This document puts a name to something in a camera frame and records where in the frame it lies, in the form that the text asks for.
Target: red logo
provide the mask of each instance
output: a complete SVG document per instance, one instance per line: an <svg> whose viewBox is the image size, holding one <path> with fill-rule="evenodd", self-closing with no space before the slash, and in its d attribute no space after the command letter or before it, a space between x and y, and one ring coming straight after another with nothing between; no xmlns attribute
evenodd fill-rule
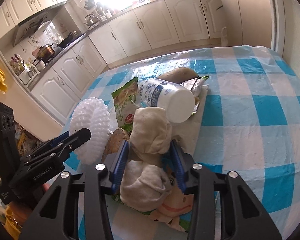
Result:
<svg viewBox="0 0 300 240"><path fill-rule="evenodd" d="M132 122L133 122L133 117L134 117L133 114L129 114L129 115L126 117L126 119L124 120L124 122L125 122L126 124L132 123Z"/></svg>

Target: white plastic bottle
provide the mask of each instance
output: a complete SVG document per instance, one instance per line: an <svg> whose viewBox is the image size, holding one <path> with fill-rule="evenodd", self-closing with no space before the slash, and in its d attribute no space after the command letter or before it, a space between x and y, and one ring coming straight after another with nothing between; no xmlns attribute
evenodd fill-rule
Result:
<svg viewBox="0 0 300 240"><path fill-rule="evenodd" d="M194 109L194 95L179 84L152 78L141 83L139 93L146 105L165 109L173 123L184 122Z"/></svg>

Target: countertop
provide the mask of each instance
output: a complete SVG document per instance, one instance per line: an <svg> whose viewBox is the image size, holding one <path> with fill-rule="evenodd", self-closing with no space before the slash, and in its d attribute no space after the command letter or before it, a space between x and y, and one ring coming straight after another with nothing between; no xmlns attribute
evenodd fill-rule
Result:
<svg viewBox="0 0 300 240"><path fill-rule="evenodd" d="M34 86L39 82L39 80L45 75L45 73L64 55L66 54L73 46L75 46L76 44L78 44L80 41L82 41L83 39L87 38L91 33L93 33L94 31L96 31L97 29L99 29L100 27L102 27L103 25L109 23L110 21L112 21L113 19L116 19L117 17L130 12L138 7L141 7L143 5L146 5L148 3L151 2L155 2L158 0L146 0L142 3L138 3L136 5L133 5L123 11L121 11L120 13L117 13L115 15L113 15L111 18L107 19L104 22L101 22L99 25L95 26L94 28L86 31L83 35L81 35L79 38L77 38L75 41L73 41L68 47L66 47L65 49L63 49L58 55L56 55L47 65L46 67L38 74L34 77L33 80L30 81L30 83L28 84L28 89L30 91L33 90Z"/></svg>

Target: tablecloth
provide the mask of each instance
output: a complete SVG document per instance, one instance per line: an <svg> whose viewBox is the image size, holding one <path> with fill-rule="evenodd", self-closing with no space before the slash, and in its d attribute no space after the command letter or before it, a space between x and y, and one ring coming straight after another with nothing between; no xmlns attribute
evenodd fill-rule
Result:
<svg viewBox="0 0 300 240"><path fill-rule="evenodd" d="M262 202L283 239L300 222L300 80L274 51L265 47L196 49L151 58L101 74L83 96L105 101L114 120L111 93L138 76L156 77L184 66L209 75L195 161L236 170ZM70 119L63 131L69 128ZM72 153L66 169L82 169ZM115 240L184 240L178 232L107 197ZM85 239L83 195L79 237ZM220 204L216 206L220 239Z"/></svg>

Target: metal bolt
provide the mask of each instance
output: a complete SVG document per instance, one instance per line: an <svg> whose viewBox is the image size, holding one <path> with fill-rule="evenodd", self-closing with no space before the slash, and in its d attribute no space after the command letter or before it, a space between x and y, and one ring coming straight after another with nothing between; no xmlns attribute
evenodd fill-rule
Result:
<svg viewBox="0 0 300 240"><path fill-rule="evenodd" d="M106 166L102 163L99 163L96 165L96 170L98 171L102 171Z"/></svg>
<svg viewBox="0 0 300 240"><path fill-rule="evenodd" d="M231 178L236 178L236 177L238 177L238 173L236 173L235 171L230 171L230 172L229 172L229 176L230 176Z"/></svg>
<svg viewBox="0 0 300 240"><path fill-rule="evenodd" d="M195 170L201 170L202 165L200 163L195 163L195 164L192 165L192 168L194 168Z"/></svg>
<svg viewBox="0 0 300 240"><path fill-rule="evenodd" d="M67 172L67 171L64 171L63 173L61 173L61 178L63 178L63 179L65 179L65 178L67 178L67 177L69 177L70 176L70 173L69 172Z"/></svg>

